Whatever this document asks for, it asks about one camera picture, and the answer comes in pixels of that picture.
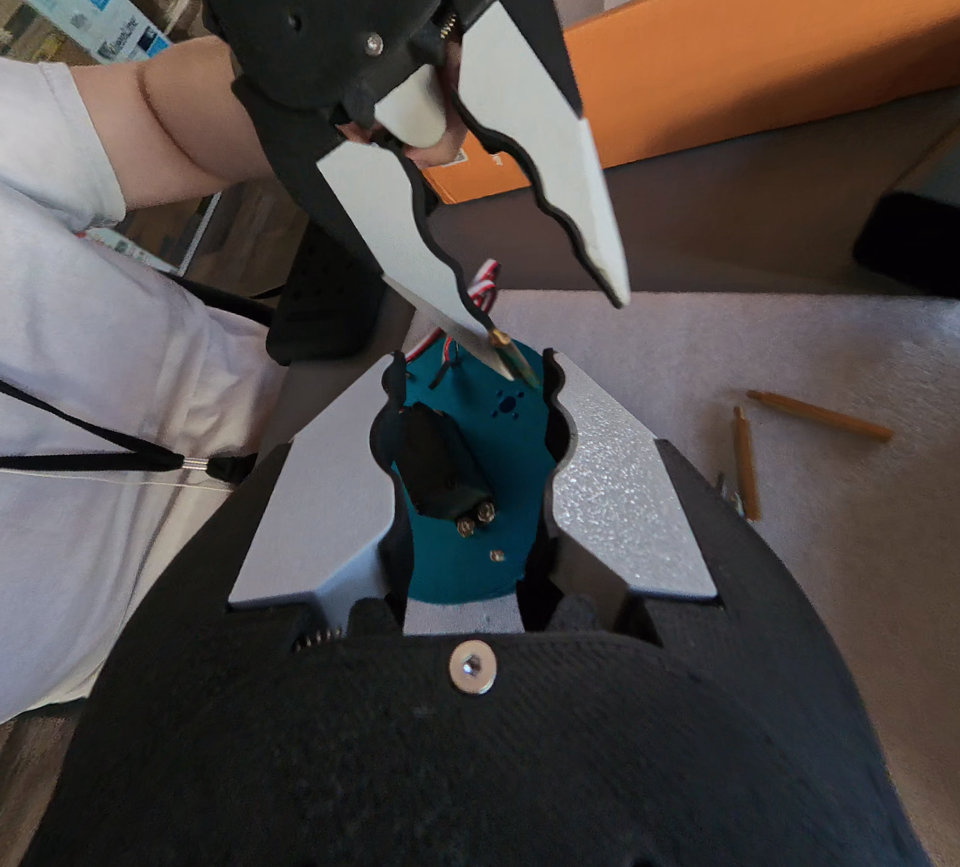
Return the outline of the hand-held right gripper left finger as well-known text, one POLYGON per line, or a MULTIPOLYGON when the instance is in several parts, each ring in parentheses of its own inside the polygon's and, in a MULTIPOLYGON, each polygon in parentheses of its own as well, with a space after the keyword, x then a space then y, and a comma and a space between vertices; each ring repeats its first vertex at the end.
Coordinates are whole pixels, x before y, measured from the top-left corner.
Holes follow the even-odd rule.
POLYGON ((347 626, 363 598, 405 603, 413 545, 400 482, 375 456, 387 408, 377 360, 291 441, 228 602, 233 609, 307 604, 327 628, 347 626))

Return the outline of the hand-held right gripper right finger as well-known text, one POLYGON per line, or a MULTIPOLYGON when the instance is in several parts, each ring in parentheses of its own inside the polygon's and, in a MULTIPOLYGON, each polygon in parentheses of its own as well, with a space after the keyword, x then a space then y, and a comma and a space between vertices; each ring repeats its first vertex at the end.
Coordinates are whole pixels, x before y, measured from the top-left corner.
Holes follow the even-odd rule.
POLYGON ((655 434, 566 354, 547 349, 543 369, 567 437, 544 489, 552 582, 587 598, 603 629, 638 600, 717 601, 655 434))

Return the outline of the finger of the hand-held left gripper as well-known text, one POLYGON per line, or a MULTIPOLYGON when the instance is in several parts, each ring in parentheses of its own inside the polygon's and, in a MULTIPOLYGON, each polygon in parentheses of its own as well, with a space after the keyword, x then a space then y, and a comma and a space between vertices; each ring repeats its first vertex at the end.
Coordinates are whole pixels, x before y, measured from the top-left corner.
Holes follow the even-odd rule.
POLYGON ((393 145, 355 141, 342 141, 317 168, 383 280, 461 348, 502 378, 515 380, 490 339, 492 322, 466 292, 461 269, 429 235, 419 169, 393 145))
POLYGON ((486 150, 514 158, 583 269, 616 308, 625 308, 627 259, 590 123, 498 0, 463 32, 457 94, 474 136, 486 150))

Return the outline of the brass hex standoff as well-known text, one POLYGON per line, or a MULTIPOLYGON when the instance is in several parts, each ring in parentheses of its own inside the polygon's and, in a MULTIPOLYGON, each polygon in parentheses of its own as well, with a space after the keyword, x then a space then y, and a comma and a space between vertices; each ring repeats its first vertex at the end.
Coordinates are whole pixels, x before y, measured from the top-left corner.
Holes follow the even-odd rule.
POLYGON ((746 397, 787 416, 810 421, 841 432, 866 437, 872 441, 888 443, 895 437, 895 431, 892 428, 863 418, 840 413, 823 406, 811 404, 785 394, 748 390, 746 397))
POLYGON ((493 327, 488 332, 488 342, 514 380, 521 381, 532 390, 541 388, 536 372, 508 334, 493 327))
POLYGON ((741 405, 733 408, 732 436, 737 470, 738 494, 744 517, 751 522, 762 519, 757 462, 754 453, 752 428, 741 405))

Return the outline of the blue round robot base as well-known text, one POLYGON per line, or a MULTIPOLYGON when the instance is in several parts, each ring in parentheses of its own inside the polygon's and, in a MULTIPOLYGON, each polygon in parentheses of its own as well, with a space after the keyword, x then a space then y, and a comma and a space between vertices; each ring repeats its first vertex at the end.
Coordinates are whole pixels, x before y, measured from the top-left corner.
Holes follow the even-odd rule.
POLYGON ((434 389, 444 339, 415 358, 405 405, 423 403, 452 417, 491 486, 493 521, 462 537, 455 522, 417 512, 404 488, 411 522, 414 569, 408 597, 458 604, 504 597, 525 575, 542 514, 546 480, 556 459, 546 444, 548 407, 542 390, 509 381, 462 348, 434 389))

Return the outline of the person's left forearm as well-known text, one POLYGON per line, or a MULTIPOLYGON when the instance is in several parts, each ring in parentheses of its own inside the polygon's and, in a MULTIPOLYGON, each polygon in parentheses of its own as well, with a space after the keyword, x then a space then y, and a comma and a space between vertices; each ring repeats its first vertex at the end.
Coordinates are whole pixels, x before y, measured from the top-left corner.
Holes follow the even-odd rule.
POLYGON ((147 60, 70 74, 127 211, 274 176, 233 92, 233 55, 222 39, 193 38, 147 60))

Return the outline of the person's left hand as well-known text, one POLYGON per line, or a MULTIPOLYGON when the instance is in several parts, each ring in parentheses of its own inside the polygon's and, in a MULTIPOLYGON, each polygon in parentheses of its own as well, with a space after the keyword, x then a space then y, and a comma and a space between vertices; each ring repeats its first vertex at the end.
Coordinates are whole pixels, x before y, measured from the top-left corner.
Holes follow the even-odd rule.
POLYGON ((456 109, 453 101, 446 101, 446 126, 437 143, 428 148, 405 145, 403 155, 418 169, 427 170, 452 164, 459 156, 466 141, 469 129, 456 109))

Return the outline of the black servo motor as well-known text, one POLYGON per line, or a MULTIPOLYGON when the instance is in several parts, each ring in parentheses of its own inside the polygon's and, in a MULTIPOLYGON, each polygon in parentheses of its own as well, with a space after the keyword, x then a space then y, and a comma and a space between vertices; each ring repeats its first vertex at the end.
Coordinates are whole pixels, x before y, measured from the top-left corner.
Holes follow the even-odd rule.
POLYGON ((393 462, 414 512, 466 539, 498 513, 494 487, 457 421, 423 402, 401 408, 393 462))

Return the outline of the white foam sheet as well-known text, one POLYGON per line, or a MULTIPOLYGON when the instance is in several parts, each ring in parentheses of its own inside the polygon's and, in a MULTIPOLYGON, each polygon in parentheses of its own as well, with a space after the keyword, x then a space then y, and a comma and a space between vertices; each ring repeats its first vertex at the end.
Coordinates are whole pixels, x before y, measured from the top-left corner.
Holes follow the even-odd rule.
POLYGON ((494 319, 568 355, 709 481, 750 421, 756 529, 846 659, 930 859, 959 862, 959 314, 938 298, 505 291, 494 319), (894 430, 787 416, 769 391, 894 430))

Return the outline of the orange cardboard box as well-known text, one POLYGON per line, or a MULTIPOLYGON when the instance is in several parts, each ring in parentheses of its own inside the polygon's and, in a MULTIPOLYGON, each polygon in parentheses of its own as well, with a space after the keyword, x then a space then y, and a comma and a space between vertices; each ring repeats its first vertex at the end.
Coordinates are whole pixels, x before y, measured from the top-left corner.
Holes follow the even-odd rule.
POLYGON ((555 0, 601 164, 958 86, 959 0, 555 0))

